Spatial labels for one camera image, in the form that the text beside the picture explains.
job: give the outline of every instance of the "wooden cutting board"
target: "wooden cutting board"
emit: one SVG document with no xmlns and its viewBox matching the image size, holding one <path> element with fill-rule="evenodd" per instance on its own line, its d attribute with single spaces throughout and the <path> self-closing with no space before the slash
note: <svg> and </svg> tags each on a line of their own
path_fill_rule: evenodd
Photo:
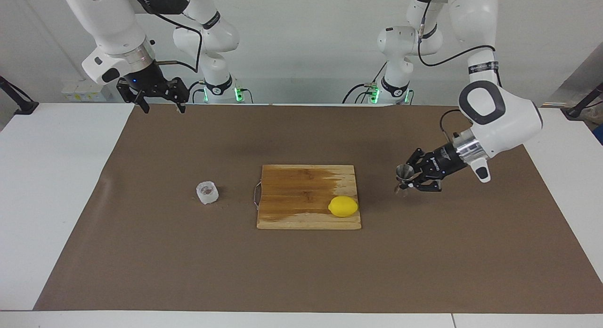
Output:
<svg viewBox="0 0 603 328">
<path fill-rule="evenodd" d="M 264 165 L 258 229 L 357 230 L 360 210 L 347 218 L 329 211 L 333 197 L 358 202 L 353 165 Z"/>
</svg>

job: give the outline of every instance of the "blue object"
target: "blue object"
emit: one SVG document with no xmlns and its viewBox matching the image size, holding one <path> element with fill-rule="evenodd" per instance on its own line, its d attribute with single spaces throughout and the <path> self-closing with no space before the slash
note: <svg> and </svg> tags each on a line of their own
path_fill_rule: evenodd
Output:
<svg viewBox="0 0 603 328">
<path fill-rule="evenodd" d="M 601 142 L 603 145 L 603 125 L 599 125 L 595 130 L 593 130 L 595 137 Z"/>
</svg>

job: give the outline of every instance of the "lemon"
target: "lemon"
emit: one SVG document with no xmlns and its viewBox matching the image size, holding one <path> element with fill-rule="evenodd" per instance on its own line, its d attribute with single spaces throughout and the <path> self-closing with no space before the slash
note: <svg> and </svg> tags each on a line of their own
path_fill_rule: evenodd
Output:
<svg viewBox="0 0 603 328">
<path fill-rule="evenodd" d="M 338 218 L 347 218 L 358 211 L 358 203 L 351 197 L 338 196 L 331 200 L 329 210 Z"/>
</svg>

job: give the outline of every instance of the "table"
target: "table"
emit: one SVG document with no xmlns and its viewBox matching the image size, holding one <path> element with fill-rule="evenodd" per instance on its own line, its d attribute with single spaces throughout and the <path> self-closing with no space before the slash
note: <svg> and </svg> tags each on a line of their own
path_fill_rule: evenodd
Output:
<svg viewBox="0 0 603 328">
<path fill-rule="evenodd" d="M 603 315 L 437 315 L 28 312 L 86 205 L 132 110 L 123 104 L 43 104 L 0 132 L 0 327 L 600 327 Z M 596 202 L 603 184 L 603 147 L 581 123 L 542 109 L 545 129 L 526 143 L 571 229 L 603 277 L 603 217 Z"/>
</svg>

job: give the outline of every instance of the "small white container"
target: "small white container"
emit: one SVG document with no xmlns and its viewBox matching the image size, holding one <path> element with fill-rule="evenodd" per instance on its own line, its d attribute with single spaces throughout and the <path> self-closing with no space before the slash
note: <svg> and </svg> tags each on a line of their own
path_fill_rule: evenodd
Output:
<svg viewBox="0 0 603 328">
<path fill-rule="evenodd" d="M 218 188 L 210 180 L 201 182 L 196 187 L 196 195 L 203 204 L 214 203 L 218 200 Z"/>
</svg>

